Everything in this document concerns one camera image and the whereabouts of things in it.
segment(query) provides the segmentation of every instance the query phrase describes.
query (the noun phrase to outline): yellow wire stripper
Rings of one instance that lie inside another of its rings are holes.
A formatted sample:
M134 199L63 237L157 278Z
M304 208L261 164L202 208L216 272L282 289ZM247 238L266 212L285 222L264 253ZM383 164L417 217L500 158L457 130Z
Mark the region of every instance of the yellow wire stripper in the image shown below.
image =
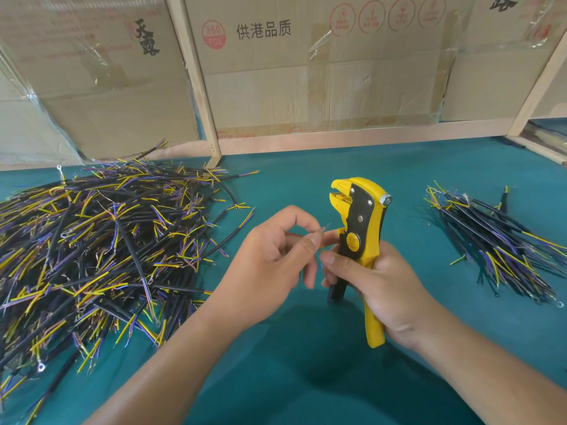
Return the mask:
M329 194L330 203L340 213L344 228L339 232L339 255L343 255L366 268L372 268L380 254L380 231L386 208L392 201L380 186L368 179L352 177L335 180L331 187L338 192ZM327 300L331 303L343 299L347 281L339 279L331 285ZM372 348L385 343L384 326L364 301L366 339Z

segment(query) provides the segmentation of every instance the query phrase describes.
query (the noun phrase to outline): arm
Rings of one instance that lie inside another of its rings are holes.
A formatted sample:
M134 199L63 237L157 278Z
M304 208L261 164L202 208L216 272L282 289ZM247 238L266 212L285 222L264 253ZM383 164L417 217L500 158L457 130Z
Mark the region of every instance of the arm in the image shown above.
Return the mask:
M294 225L311 234L287 233ZM301 270L313 288L322 241L315 218L293 206L252 229L209 299L85 425L181 423L225 350L276 311Z
M323 285L338 276L360 290L388 335L429 362L486 424L565 423L562 388L450 314L393 246L380 242L380 252L370 270L323 251Z

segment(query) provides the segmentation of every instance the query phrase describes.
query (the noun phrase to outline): yellow label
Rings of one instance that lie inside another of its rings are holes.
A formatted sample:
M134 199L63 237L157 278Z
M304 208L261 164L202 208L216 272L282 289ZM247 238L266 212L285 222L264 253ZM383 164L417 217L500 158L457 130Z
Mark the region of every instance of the yellow label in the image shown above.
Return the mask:
M360 248L360 239L358 235L353 232L349 232L346 235L346 245L349 246L349 249L353 252L356 252Z

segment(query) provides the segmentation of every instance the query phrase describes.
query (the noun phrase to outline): pile of cables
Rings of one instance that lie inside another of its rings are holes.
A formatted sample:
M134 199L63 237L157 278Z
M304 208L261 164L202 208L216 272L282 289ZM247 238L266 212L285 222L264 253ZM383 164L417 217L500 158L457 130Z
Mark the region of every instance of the pile of cables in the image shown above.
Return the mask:
M33 421L78 362L95 366L111 332L140 331L161 346L202 304L200 265L253 216L221 168L100 163L85 177L33 187L0 203L0 400L71 354L26 415ZM213 202L224 208L209 216ZM242 223L223 240L211 231L233 209Z
M508 214L506 187L497 206L475 200L466 194L427 188L425 200L437 210L449 240L461 260L475 261L481 271L478 282L487 280L499 297L501 285L508 285L517 294L536 303L554 303L562 307L556 293L540 271L566 278L567 248L532 233Z

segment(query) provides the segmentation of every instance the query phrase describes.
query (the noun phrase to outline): teal tabletop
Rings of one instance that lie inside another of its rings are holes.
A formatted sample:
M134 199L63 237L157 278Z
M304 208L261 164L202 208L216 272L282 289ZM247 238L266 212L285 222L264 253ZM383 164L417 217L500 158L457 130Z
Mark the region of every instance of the teal tabletop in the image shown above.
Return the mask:
M508 185L509 213L535 234L566 244L567 171L562 166L493 138L229 156L222 164L231 173L261 171L230 181L234 194L256 207L256 214L231 240L229 255L252 227L287 205L302 207L323 226L339 227L328 198L331 182L371 179L393 196L383 238L400 250L428 291L462 321L567 388L567 308L537 305L506 287L496 298L489 286L476 283L475 264L449 266L458 254L423 201L433 181L494 204ZM79 172L66 169L67 175ZM57 179L54 168L5 171L0 197ZM230 212L215 235L230 233L246 214ZM216 257L214 266L200 270L199 283L213 289L229 264L230 258ZM567 302L567 281L551 275L546 280ZM419 357L391 341L368 347L362 303L353 290L340 306L329 307L326 298L320 285L312 291L298 286L276 314L243 333L209 376L186 423L481 423ZM105 343L89 375L76 374L75 364L37 425L80 423L155 351L141 334L127 348L113 345ZM18 388L5 403L2 424L21 419L64 360L57 358L41 379Z

